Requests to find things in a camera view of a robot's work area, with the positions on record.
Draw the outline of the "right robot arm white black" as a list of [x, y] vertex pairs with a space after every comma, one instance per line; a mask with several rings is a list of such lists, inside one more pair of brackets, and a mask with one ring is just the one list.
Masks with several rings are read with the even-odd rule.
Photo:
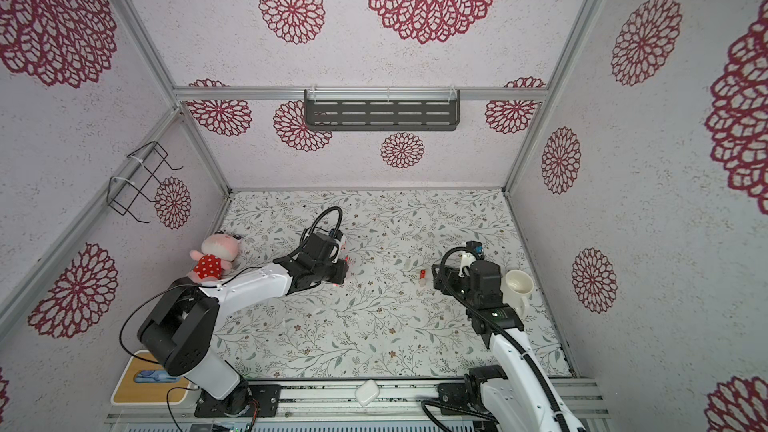
[[466, 400], [499, 431], [585, 431], [536, 358], [516, 310], [504, 301], [500, 266], [462, 253], [432, 266], [434, 287], [456, 299], [496, 360], [465, 375]]

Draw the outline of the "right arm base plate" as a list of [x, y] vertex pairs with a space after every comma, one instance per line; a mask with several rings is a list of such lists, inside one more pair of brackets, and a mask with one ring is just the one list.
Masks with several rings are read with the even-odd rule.
[[437, 385], [439, 409], [447, 415], [465, 411], [480, 413], [479, 389], [472, 381], [441, 382]]

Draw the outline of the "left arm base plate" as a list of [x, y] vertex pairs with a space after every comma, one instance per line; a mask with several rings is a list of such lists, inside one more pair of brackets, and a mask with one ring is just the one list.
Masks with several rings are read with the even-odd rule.
[[250, 384], [249, 391], [244, 386], [237, 387], [224, 399], [215, 399], [203, 391], [194, 411], [196, 418], [241, 418], [275, 417], [280, 401], [282, 387], [275, 384]]

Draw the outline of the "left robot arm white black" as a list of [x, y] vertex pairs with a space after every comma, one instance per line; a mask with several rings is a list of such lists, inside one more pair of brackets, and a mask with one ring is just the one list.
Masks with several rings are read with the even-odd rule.
[[164, 291], [137, 332], [139, 342], [171, 376], [201, 390], [220, 415], [240, 416], [253, 402], [250, 385], [212, 349], [214, 332], [236, 312], [261, 302], [341, 285], [348, 271], [338, 229], [306, 233], [298, 251], [234, 278], [196, 283], [183, 277]]

